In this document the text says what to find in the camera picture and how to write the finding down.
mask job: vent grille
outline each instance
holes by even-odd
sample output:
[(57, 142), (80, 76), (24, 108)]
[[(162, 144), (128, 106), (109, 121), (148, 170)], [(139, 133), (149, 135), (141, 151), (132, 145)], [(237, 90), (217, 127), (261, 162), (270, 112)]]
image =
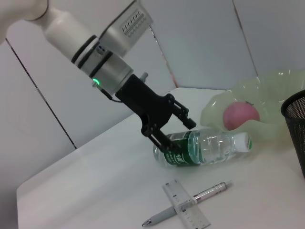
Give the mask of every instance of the vent grille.
[(122, 26), (122, 31), (127, 37), (131, 37), (141, 24), (146, 20), (146, 15), (141, 10), (132, 15)]

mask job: white bottle cap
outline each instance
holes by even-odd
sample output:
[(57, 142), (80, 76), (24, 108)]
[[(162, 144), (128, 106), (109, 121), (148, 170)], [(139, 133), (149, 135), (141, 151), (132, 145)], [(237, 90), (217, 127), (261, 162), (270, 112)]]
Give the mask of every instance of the white bottle cap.
[(252, 148), (252, 140), (248, 133), (239, 133), (234, 136), (235, 148), (239, 153), (248, 153)]

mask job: white table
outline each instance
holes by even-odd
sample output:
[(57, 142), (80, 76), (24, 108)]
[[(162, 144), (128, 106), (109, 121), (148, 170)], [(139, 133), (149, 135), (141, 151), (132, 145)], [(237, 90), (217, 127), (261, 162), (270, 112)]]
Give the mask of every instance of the white table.
[[(172, 94), (199, 122), (215, 90), (176, 89)], [(208, 167), (165, 169), (132, 115), (31, 178), (17, 191), (19, 229), (140, 229), (170, 206), (161, 188), (172, 178), (194, 195), (233, 180), (228, 191), (199, 205), (213, 229), (304, 228), (305, 181), (295, 150), (256, 146), (244, 160)], [(172, 118), (165, 133), (186, 130)], [(154, 229), (183, 229), (172, 217)]]

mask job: green indicator light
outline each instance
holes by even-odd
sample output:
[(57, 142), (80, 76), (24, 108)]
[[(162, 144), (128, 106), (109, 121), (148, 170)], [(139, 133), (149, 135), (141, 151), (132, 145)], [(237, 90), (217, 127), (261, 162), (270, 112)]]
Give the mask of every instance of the green indicator light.
[(98, 81), (97, 79), (93, 79), (94, 82), (96, 82), (97, 85), (100, 85), (100, 81)]

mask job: translucent bowl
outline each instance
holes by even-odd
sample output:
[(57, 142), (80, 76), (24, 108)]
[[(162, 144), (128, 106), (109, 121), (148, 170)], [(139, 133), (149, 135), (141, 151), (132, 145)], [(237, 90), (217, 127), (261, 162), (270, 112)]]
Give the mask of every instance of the translucent bowl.
[(200, 123), (228, 131), (223, 123), (227, 106), (236, 101), (249, 102), (259, 112), (261, 121), (249, 120), (230, 132), (248, 132), (254, 141), (290, 138), (281, 106), (287, 98), (304, 89), (305, 71), (278, 70), (243, 80), (231, 90), (214, 96), (203, 109)]

